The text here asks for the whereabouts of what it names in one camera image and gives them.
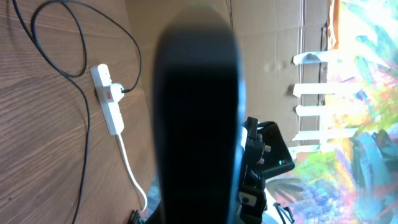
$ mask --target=wooden surface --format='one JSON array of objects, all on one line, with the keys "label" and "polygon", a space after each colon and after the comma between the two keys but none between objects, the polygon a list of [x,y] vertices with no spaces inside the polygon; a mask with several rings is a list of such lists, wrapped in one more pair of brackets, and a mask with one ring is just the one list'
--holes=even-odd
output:
[{"label": "wooden surface", "polygon": [[[44,0],[18,0],[22,16]],[[127,30],[123,0],[87,0]],[[106,63],[111,78],[124,87],[138,71],[132,41],[112,23],[83,6],[70,4],[81,22],[88,65]],[[82,47],[76,25],[60,4],[37,20],[42,47],[62,69],[77,72]],[[117,140],[104,122],[90,71],[75,79],[91,110],[90,149],[77,223],[125,223],[139,209]],[[147,192],[155,165],[150,118],[142,84],[120,104],[122,136],[133,173]],[[78,195],[87,121],[78,90],[39,54],[22,29],[11,0],[0,2],[0,223],[70,223]]]}]

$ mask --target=black device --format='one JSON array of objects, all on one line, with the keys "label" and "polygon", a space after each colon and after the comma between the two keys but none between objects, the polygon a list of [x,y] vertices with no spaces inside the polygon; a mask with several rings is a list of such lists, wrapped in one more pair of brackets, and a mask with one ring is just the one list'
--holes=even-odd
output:
[{"label": "black device", "polygon": [[[240,146],[241,70],[233,31],[210,7],[186,9],[164,30],[152,99],[162,200],[146,224],[258,223],[265,180],[294,168],[275,123],[249,118]],[[264,143],[275,152],[264,153]],[[129,223],[142,222],[133,211]]]}]

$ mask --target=colorful artwork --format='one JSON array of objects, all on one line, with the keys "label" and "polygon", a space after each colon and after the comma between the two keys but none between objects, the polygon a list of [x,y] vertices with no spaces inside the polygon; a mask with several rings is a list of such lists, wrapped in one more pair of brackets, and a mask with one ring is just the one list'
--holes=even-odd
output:
[{"label": "colorful artwork", "polygon": [[327,95],[327,105],[355,103],[361,114],[334,115],[327,128],[358,128],[333,139],[332,152],[297,154],[296,168],[267,183],[297,223],[398,223],[398,1],[340,0],[339,50],[328,82],[362,83],[354,95]]}]

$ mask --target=cardboard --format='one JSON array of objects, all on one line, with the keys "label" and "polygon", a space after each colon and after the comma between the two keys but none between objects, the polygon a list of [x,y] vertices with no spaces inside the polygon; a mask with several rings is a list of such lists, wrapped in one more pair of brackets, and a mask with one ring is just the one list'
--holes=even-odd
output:
[{"label": "cardboard", "polygon": [[[164,27],[184,7],[199,1],[126,0],[133,36],[143,60],[142,82],[151,107],[152,65],[157,39]],[[299,118],[294,108],[316,106],[318,95],[300,99],[289,95],[296,83],[318,83],[320,64],[299,65],[292,57],[306,51],[321,51],[328,0],[208,0],[232,25],[239,41],[246,79],[246,116],[275,121],[288,146],[301,131],[318,130],[318,118]]]}]

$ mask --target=white power strip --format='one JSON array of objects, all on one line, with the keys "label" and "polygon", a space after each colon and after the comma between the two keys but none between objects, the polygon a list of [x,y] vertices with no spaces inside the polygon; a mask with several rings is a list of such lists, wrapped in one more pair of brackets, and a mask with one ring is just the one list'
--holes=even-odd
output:
[{"label": "white power strip", "polygon": [[109,73],[108,66],[105,64],[92,66],[90,68],[90,72],[93,77],[99,102],[101,103],[108,131],[111,135],[116,135],[118,137],[120,152],[122,154],[124,166],[126,166],[127,173],[129,174],[129,178],[144,197],[145,204],[144,208],[141,210],[141,212],[143,212],[148,204],[147,196],[132,174],[121,136],[124,129],[124,123],[118,102],[124,96],[124,93],[122,92],[123,86],[120,83],[112,83],[111,74]]},{"label": "white power strip", "polygon": [[109,133],[120,134],[124,129],[124,123],[118,102],[124,96],[123,86],[120,83],[112,83],[108,66],[105,64],[92,66],[90,72]]}]

